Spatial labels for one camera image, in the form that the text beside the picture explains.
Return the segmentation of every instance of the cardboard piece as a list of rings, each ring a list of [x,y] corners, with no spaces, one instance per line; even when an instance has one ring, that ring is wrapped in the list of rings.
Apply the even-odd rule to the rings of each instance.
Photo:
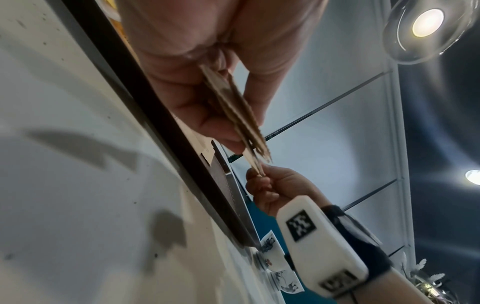
[[[257,153],[264,160],[270,162],[272,160],[270,151],[265,138],[260,133],[253,111],[235,85],[233,76],[229,73],[227,79],[225,79],[218,72],[205,65],[200,65],[200,69],[205,75],[206,85],[216,95],[215,102],[220,105],[213,104],[212,106],[215,109],[222,109],[228,119],[233,122],[236,132],[246,146],[243,155],[252,168],[258,174],[264,176],[262,162],[259,160]]]

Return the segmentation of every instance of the hand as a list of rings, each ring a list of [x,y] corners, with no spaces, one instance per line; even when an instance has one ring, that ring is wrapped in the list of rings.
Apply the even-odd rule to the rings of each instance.
[[[265,177],[250,168],[246,172],[246,190],[257,207],[276,216],[280,208],[299,195],[309,196],[320,208],[331,205],[323,193],[306,177],[291,169],[262,165]]]
[[[235,153],[233,124],[208,105],[199,63],[250,71],[244,96],[261,125],[327,0],[117,0],[122,25],[153,89],[195,131]]]

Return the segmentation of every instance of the light bulb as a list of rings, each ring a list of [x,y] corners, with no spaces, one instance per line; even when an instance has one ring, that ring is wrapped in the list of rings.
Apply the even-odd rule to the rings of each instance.
[[[442,10],[431,9],[418,16],[411,30],[417,37],[426,37],[435,33],[444,22],[444,19],[445,15]]]
[[[480,170],[470,170],[465,173],[465,177],[475,185],[480,185]]]

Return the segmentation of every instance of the dark ceiling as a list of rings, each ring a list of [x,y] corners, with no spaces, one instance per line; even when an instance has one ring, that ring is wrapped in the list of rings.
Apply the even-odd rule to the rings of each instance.
[[[480,22],[438,58],[399,66],[417,259],[480,303]]]

